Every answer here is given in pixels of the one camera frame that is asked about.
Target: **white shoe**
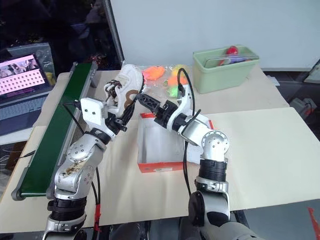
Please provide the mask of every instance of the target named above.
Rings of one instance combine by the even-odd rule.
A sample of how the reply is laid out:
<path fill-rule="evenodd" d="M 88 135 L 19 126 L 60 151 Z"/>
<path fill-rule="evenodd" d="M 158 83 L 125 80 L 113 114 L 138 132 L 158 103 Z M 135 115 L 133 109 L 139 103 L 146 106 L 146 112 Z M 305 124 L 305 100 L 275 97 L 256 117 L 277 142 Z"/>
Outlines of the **white shoe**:
<path fill-rule="evenodd" d="M 124 65 L 114 80 L 104 86 L 108 112 L 117 118 L 121 117 L 124 110 L 132 104 L 142 86 L 141 71 L 132 64 Z"/>

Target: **white wall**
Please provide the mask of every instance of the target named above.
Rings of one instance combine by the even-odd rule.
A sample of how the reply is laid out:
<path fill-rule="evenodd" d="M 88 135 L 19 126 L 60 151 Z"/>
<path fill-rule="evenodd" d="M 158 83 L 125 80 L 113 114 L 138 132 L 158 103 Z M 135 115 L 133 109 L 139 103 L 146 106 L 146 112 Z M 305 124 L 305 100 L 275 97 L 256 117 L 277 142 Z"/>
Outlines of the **white wall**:
<path fill-rule="evenodd" d="M 192 64 L 193 51 L 242 44 L 264 69 L 320 58 L 320 0 L 111 0 L 124 58 Z"/>

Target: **red cable tie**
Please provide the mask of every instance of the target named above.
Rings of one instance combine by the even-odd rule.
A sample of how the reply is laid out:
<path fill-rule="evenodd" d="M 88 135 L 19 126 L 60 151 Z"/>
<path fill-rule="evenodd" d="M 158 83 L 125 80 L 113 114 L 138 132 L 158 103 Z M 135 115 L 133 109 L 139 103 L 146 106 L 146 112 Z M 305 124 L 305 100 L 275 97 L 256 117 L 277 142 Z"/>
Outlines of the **red cable tie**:
<path fill-rule="evenodd" d="M 316 240 L 320 240 L 320 224 L 318 224 L 315 216 L 314 216 L 314 209 L 311 207 L 308 207 L 308 211 L 310 214 L 313 230 L 315 233 Z"/>
<path fill-rule="evenodd" d="M 212 123 L 212 121 L 209 119 L 209 124 L 210 124 L 210 128 L 213 130 L 213 129 L 215 129 L 214 128 L 214 125 L 213 125 L 213 123 Z"/>
<path fill-rule="evenodd" d="M 100 204 L 95 205 L 95 212 L 94 212 L 94 230 L 101 232 L 99 228 L 99 221 L 100 221 Z"/>

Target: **black cable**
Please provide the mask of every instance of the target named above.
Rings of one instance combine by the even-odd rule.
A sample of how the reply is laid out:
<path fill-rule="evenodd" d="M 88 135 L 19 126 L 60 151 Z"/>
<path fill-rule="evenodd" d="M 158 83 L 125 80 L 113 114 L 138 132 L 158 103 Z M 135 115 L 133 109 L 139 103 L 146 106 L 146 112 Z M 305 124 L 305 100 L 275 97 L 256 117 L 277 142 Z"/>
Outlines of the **black cable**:
<path fill-rule="evenodd" d="M 189 87 L 190 87 L 190 91 L 191 91 L 191 97 L 192 97 L 192 118 L 186 123 L 186 127 L 187 127 L 194 119 L 196 119 L 196 117 L 199 115 L 201 109 L 199 109 L 197 111 L 197 113 L 195 114 L 195 108 L 196 108 L 195 93 L 194 93 L 194 89 L 192 87 L 189 75 L 188 75 L 187 71 L 184 68 L 180 68 L 179 71 L 178 71 L 178 74 L 177 74 L 178 89 L 182 91 L 182 94 L 185 94 L 184 93 L 184 88 L 183 88 L 183 86 L 181 84 L 181 81 L 180 81 L 181 72 L 184 73 L 184 75 L 185 75 L 185 77 L 186 77 L 186 79 L 188 81 L 188 84 L 189 84 Z M 189 196 L 190 196 L 191 195 L 191 190 L 190 190 L 190 184 L 189 184 L 189 178 L 188 178 L 187 149 L 188 149 L 188 142 L 185 141 L 184 142 L 184 153 L 183 153 L 182 168 L 183 168 L 183 176 L 184 176 L 186 188 L 188 189 L 188 193 L 189 193 Z"/>
<path fill-rule="evenodd" d="M 187 81 L 188 81 L 188 84 L 189 84 L 189 87 L 190 87 L 190 91 L 191 91 L 191 97 L 192 97 L 192 116 L 195 115 L 195 108 L 196 108 L 196 101 L 195 101 L 195 93 L 194 93 L 194 89 L 192 87 L 192 84 L 191 84 L 191 81 L 190 81 L 190 78 L 189 78 L 189 75 L 187 73 L 187 71 L 182 67 L 179 69 L 178 71 L 178 75 L 177 75 L 177 80 L 178 80 L 178 86 L 182 86 L 181 82 L 180 82 L 180 74 L 181 72 L 184 73 Z"/>
<path fill-rule="evenodd" d="M 96 240 L 96 239 L 97 239 L 97 236 L 98 236 L 98 231 L 96 231 L 96 230 L 93 228 L 93 234 L 92 234 L 91 240 Z"/>
<path fill-rule="evenodd" d="M 82 135 L 85 134 L 85 131 L 82 129 L 82 127 L 80 126 L 80 123 L 78 122 L 78 120 L 75 118 L 75 116 L 73 115 L 73 113 L 70 111 L 70 109 L 67 107 L 66 103 L 62 103 L 62 106 L 64 106 L 65 110 L 70 114 L 71 118 L 73 119 L 73 121 L 75 122 L 75 124 L 77 125 L 77 127 L 79 128 L 79 130 L 81 131 Z"/>
<path fill-rule="evenodd" d="M 95 199 L 95 205 L 98 205 L 97 191 L 96 191 L 96 187 L 95 187 L 95 184 L 94 184 L 93 181 L 91 182 L 91 186 L 92 186 L 92 189 L 93 189 L 93 194 L 94 194 L 94 199 Z"/>
<path fill-rule="evenodd" d="M 187 148 L 188 148 L 188 142 L 184 142 L 184 153 L 183 153 L 183 175 L 184 175 L 184 180 L 186 184 L 186 188 L 188 189 L 189 196 L 191 195 L 190 191 L 190 185 L 189 185 L 189 178 L 188 178 L 188 165 L 187 165 Z"/>
<path fill-rule="evenodd" d="M 26 158 L 26 157 L 32 156 L 33 154 L 35 154 L 35 152 L 36 152 L 36 150 L 31 151 L 31 152 L 29 152 L 29 153 L 27 153 L 27 154 L 25 154 L 23 156 L 19 156 L 15 160 L 13 160 L 13 162 L 15 163 L 18 159 L 22 159 L 22 158 Z"/>
<path fill-rule="evenodd" d="M 100 187 L 100 176 L 99 176 L 98 167 L 96 167 L 95 172 L 96 172 L 96 179 L 98 182 L 98 204 L 100 204 L 101 203 L 101 187 Z"/>

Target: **green plastic bin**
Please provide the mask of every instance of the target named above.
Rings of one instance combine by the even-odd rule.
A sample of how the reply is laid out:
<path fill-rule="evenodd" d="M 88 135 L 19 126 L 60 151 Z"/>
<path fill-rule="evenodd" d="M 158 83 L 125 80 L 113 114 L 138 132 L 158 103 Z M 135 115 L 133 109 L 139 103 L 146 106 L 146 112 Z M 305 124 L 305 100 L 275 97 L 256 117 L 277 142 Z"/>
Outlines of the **green plastic bin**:
<path fill-rule="evenodd" d="M 256 56 L 254 52 L 243 45 L 235 46 L 238 48 L 239 55 Z M 200 94 L 241 85 L 251 69 L 259 62 L 259 58 L 256 56 L 254 60 L 217 66 L 220 59 L 214 58 L 223 57 L 229 47 L 193 53 L 193 84 Z"/>

